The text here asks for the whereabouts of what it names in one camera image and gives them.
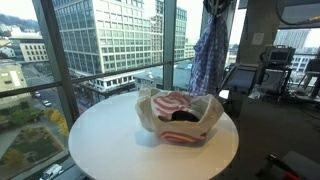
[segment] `hanging shirt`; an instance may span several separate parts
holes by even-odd
[[[194,46],[189,92],[194,96],[216,96],[223,78],[228,52],[228,31],[223,17],[212,16],[201,38]]]

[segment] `dark object in bowl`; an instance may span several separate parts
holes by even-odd
[[[171,121],[191,121],[191,122],[199,122],[200,119],[198,119],[195,115],[187,112],[187,111],[175,111],[172,114]]]

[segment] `white round table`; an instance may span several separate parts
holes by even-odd
[[[225,169],[239,145],[227,114],[207,139],[194,144],[169,142],[146,131],[135,111],[138,92],[106,99],[85,111],[69,135],[76,164],[94,179],[210,179]]]

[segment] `building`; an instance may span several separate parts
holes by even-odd
[[[310,29],[278,30],[274,44],[302,49],[309,33]]]
[[[54,0],[69,69],[88,76],[163,60],[163,0]],[[186,11],[177,8],[177,59],[184,57]],[[116,79],[127,77],[119,74]],[[94,85],[108,91],[119,85],[100,78]]]
[[[310,60],[315,59],[316,55],[294,55],[291,62],[291,78],[294,83],[299,83],[305,75],[307,65]]]
[[[10,59],[0,60],[0,83],[0,92],[27,87],[21,65]],[[1,109],[8,108],[24,101],[30,101],[30,99],[30,93],[0,98],[0,107]]]
[[[173,75],[173,87],[175,91],[187,91],[191,76],[191,61],[182,61],[175,65]],[[163,68],[154,67],[145,70],[144,72],[135,74],[135,84],[137,90],[142,87],[152,87],[163,89]]]
[[[13,49],[6,46],[3,46],[3,47],[0,46],[0,53],[6,54],[8,58],[16,57],[16,54],[14,53]]]
[[[10,40],[16,54],[16,61],[33,63],[49,60],[43,39],[39,34],[22,33],[10,37]]]
[[[184,48],[184,58],[190,58],[195,56],[194,46],[196,45],[196,41],[192,41],[191,39],[186,39],[186,45]]]

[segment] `red striped fabric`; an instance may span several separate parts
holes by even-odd
[[[152,100],[157,115],[171,119],[173,112],[182,110],[189,111],[191,107],[190,99],[183,94],[171,93],[168,96],[156,97]]]
[[[178,142],[196,142],[206,137],[206,133],[200,135],[200,137],[194,137],[188,134],[174,132],[174,131],[164,131],[159,134],[159,136],[170,140],[170,141],[178,141]]]

